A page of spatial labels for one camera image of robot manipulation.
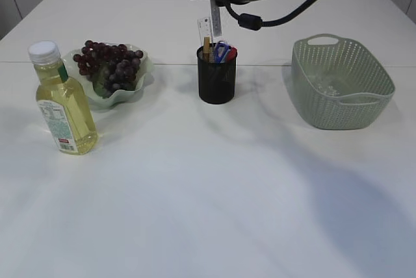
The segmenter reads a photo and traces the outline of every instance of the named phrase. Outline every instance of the purple grapes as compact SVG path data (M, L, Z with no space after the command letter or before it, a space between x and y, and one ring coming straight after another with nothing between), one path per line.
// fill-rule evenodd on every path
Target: purple grapes
M73 60L79 73L90 81L101 81L105 88L102 97L110 97L117 90L134 90L143 51L132 51L125 44L107 45L87 40Z

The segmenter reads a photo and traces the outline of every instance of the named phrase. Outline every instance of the pencil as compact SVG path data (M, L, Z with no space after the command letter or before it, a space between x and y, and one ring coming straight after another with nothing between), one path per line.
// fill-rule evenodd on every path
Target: pencil
M209 62L209 47L211 46L211 40L208 36L203 39L202 58L204 61Z

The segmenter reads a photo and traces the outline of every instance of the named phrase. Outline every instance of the pen holder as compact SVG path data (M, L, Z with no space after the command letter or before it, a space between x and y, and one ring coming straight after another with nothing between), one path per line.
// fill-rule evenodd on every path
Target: pen holder
M200 98L208 104L228 103L234 98L235 93L237 56L223 64L215 64L202 58L202 49L203 47L200 47L196 52Z

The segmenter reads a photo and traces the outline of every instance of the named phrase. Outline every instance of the bottle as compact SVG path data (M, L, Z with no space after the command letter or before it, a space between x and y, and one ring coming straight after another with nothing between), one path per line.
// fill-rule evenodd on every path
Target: bottle
M89 152L98 140L83 87L68 76L55 42L29 48L40 85L36 101L59 150L71 155Z

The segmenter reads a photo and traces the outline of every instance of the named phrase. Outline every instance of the black cable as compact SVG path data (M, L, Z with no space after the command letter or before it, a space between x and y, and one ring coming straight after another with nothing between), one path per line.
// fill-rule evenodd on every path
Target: black cable
M240 26L247 26L250 25L250 22L247 22L247 19L253 18L253 19L258 19L258 23L259 21L261 21L261 26L262 27L275 27L275 26L279 26L279 25L283 25L284 23L288 23L289 21L293 20L294 18L298 17L301 13L305 12L305 10L307 10L313 3L315 3L318 0L306 0L304 3L302 3L296 10L294 10L293 12L291 12L289 15L280 18L280 19L276 19L276 20L271 20L271 21L261 21L261 18L258 16L254 16L254 15L249 15L249 14L243 14L244 17L242 15L238 15L231 7L231 3L229 2L229 0L222 0L224 6L226 7L227 11L229 12L229 14L231 16L233 16L236 20L239 21L239 25ZM260 28L260 26L258 25L257 28L253 28L253 30L258 30Z

